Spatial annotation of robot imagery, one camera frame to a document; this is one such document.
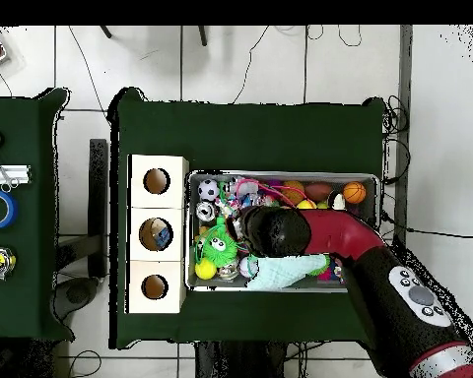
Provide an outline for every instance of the yellow ball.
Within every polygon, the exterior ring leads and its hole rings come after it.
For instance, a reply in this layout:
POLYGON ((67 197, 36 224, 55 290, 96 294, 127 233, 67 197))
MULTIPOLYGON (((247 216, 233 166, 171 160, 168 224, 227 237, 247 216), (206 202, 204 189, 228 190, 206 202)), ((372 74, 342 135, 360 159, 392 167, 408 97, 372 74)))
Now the yellow ball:
POLYGON ((212 261, 202 258, 199 264, 194 266, 194 272, 201 280, 210 280, 217 273, 217 268, 212 261))
POLYGON ((312 200, 303 200, 296 207, 298 209, 315 209, 315 203, 312 200))

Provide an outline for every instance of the light blue towel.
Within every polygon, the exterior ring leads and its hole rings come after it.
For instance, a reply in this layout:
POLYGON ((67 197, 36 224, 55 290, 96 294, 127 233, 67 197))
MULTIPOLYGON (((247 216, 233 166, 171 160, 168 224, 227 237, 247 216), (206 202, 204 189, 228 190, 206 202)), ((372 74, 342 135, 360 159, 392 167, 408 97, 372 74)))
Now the light blue towel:
POLYGON ((258 258, 259 271, 247 284, 255 290, 284 288, 301 280, 306 274, 329 265, 327 255, 304 255, 301 257, 258 258))

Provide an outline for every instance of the white box with hole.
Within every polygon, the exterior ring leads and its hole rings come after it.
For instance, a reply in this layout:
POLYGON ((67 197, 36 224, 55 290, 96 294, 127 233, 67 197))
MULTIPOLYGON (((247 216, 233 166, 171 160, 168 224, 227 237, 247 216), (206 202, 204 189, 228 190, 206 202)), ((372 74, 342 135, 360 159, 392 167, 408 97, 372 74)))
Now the white box with hole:
POLYGON ((179 313, 185 298, 183 262, 131 261, 126 313, 179 313))
POLYGON ((128 211, 130 261, 182 261, 184 209, 128 211))
POLYGON ((183 157, 130 155, 128 170, 132 208, 184 207, 184 179, 189 163, 183 157))

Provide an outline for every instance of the chair leg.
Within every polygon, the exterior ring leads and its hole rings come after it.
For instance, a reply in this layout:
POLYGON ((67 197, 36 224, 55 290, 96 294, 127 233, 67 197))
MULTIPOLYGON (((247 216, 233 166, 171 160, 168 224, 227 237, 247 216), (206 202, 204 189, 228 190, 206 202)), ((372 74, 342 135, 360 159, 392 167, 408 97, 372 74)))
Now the chair leg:
POLYGON ((207 35, 205 34, 205 27, 198 27, 200 30, 201 44, 207 46, 207 35))
POLYGON ((103 33, 105 33, 105 36, 108 37, 109 39, 112 37, 112 33, 106 28, 106 27, 101 27, 101 30, 103 33))

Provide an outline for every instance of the green felt surface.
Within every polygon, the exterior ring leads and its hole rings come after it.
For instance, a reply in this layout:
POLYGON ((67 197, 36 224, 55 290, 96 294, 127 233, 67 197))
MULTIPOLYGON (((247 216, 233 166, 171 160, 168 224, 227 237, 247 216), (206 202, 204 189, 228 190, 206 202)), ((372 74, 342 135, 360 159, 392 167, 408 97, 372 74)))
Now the green felt surface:
POLYGON ((17 256, 12 276, 0 281, 0 337, 71 337, 49 310, 55 255, 53 122, 66 95, 57 89, 41 99, 0 97, 0 163, 30 165, 33 179, 10 193, 18 216, 0 229, 0 247, 17 256))
POLYGON ((183 156, 190 169, 371 173, 381 177, 382 108, 143 102, 118 105, 117 347, 135 340, 367 339, 346 293, 189 291, 180 314, 125 314, 126 156, 183 156))

